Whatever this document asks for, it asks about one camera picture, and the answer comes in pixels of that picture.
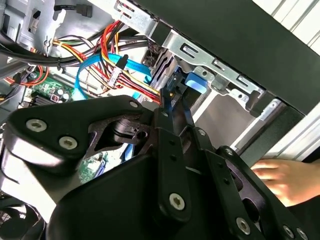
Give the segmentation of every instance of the finger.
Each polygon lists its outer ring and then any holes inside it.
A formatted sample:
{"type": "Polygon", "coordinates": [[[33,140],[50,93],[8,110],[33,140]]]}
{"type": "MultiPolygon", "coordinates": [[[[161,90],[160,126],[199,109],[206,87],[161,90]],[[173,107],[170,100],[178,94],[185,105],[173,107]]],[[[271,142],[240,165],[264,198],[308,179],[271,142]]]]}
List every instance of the finger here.
{"type": "Polygon", "coordinates": [[[277,180],[280,173],[277,168],[258,168],[252,170],[261,180],[277,180]]]}
{"type": "Polygon", "coordinates": [[[279,200],[280,202],[285,206],[285,207],[291,207],[293,205],[296,205],[294,204],[292,201],[290,201],[288,198],[286,197],[283,197],[281,195],[275,195],[279,200]]]}
{"type": "Polygon", "coordinates": [[[270,189],[270,191],[274,195],[276,195],[278,198],[284,194],[283,189],[279,187],[279,184],[277,183],[277,181],[275,180],[262,180],[262,181],[268,187],[268,189],[270,189]]]}
{"type": "Polygon", "coordinates": [[[277,159],[261,159],[251,169],[277,169],[278,167],[279,161],[277,159]]]}

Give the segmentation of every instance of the green circuit board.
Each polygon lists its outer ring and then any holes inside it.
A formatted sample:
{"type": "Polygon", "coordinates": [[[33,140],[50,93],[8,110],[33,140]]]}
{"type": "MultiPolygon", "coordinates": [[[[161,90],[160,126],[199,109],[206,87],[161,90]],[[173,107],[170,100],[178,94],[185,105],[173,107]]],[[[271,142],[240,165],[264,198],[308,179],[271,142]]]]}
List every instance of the green circuit board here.
{"type": "Polygon", "coordinates": [[[107,155],[108,154],[106,152],[102,152],[82,161],[78,170],[79,179],[82,184],[85,184],[95,178],[102,161],[108,161],[107,155]]]}
{"type": "Polygon", "coordinates": [[[32,91],[46,96],[55,103],[72,101],[74,92],[71,87],[63,85],[50,77],[47,77],[43,83],[33,86],[32,91]]]}

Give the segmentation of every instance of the human hand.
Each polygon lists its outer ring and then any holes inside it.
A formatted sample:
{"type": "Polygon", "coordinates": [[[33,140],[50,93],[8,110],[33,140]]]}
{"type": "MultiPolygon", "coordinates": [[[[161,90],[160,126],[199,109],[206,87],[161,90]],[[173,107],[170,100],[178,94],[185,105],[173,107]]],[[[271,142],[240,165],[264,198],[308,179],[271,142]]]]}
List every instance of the human hand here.
{"type": "Polygon", "coordinates": [[[262,159],[251,169],[286,207],[320,195],[318,163],[262,159]]]}

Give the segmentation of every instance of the black metal plate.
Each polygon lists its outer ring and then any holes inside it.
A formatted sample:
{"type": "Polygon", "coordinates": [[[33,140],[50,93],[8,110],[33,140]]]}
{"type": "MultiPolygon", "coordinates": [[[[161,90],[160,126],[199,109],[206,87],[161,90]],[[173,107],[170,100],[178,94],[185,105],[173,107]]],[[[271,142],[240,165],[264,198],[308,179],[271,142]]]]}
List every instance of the black metal plate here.
{"type": "Polygon", "coordinates": [[[135,0],[303,114],[320,102],[320,57],[251,0],[135,0]]]}
{"type": "Polygon", "coordinates": [[[50,172],[66,174],[75,171],[88,149],[94,147],[90,142],[90,130],[94,131],[92,142],[95,142],[112,121],[138,119],[144,111],[136,100],[125,95],[23,108],[9,116],[4,142],[9,151],[21,159],[50,172]],[[31,131],[26,127],[30,119],[46,122],[47,129],[31,131]],[[99,127],[90,129],[94,123],[100,123],[99,127]],[[64,136],[73,137],[77,147],[62,148],[59,139],[64,136]]]}
{"type": "Polygon", "coordinates": [[[54,210],[46,239],[221,239],[211,181],[192,171],[187,171],[192,219],[174,232],[156,224],[157,164],[152,157],[137,156],[70,192],[54,210]]]}

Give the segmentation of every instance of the fan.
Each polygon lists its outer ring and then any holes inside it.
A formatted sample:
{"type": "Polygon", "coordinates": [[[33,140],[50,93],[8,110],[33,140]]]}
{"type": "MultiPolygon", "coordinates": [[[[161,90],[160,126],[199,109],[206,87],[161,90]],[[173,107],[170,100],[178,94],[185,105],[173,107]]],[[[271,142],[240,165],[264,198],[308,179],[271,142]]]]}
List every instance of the fan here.
{"type": "Polygon", "coordinates": [[[39,240],[45,221],[30,205],[5,194],[0,196],[0,239],[39,240]]]}

